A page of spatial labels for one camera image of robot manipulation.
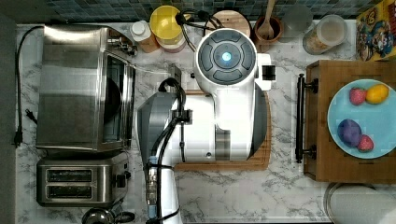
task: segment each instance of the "wooden spoon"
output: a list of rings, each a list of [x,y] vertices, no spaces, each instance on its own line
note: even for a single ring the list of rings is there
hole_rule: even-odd
[[[268,0],[267,11],[265,12],[264,22],[257,30],[257,32],[263,39],[274,38],[274,29],[271,27],[270,18],[271,18],[272,11],[274,9],[275,1],[276,0]]]

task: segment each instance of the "blue light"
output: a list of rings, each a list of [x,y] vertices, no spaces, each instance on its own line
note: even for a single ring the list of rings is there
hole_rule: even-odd
[[[231,53],[225,52],[225,53],[223,53],[223,55],[221,56],[221,58],[222,58],[225,62],[228,62],[228,61],[231,60]]]

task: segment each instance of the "cereal box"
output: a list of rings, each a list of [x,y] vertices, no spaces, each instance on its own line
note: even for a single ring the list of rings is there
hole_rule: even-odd
[[[396,60],[396,0],[384,0],[357,18],[356,51],[362,61]]]

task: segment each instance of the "plush fruit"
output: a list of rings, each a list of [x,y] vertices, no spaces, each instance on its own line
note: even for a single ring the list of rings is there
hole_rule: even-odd
[[[352,119],[344,119],[338,125],[338,136],[349,147],[356,147],[361,141],[361,126]]]
[[[369,152],[373,150],[373,148],[374,148],[373,140],[366,134],[362,135],[361,141],[358,144],[358,150],[360,152]]]
[[[349,101],[353,105],[361,105],[366,100],[366,93],[365,89],[354,87],[349,91]]]
[[[388,95],[388,86],[384,84],[375,84],[367,90],[366,101],[373,105],[381,104],[388,98]]]

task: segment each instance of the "tray handle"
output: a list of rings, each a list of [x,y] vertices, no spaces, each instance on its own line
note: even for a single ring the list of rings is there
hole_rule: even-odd
[[[312,159],[317,158],[317,146],[312,145],[309,149],[303,149],[303,135],[304,135],[304,91],[311,90],[313,93],[318,93],[318,79],[315,78],[310,83],[305,83],[304,74],[300,74],[297,82],[297,124],[296,124],[296,148],[295,154],[297,163],[301,163],[303,155],[306,154]]]

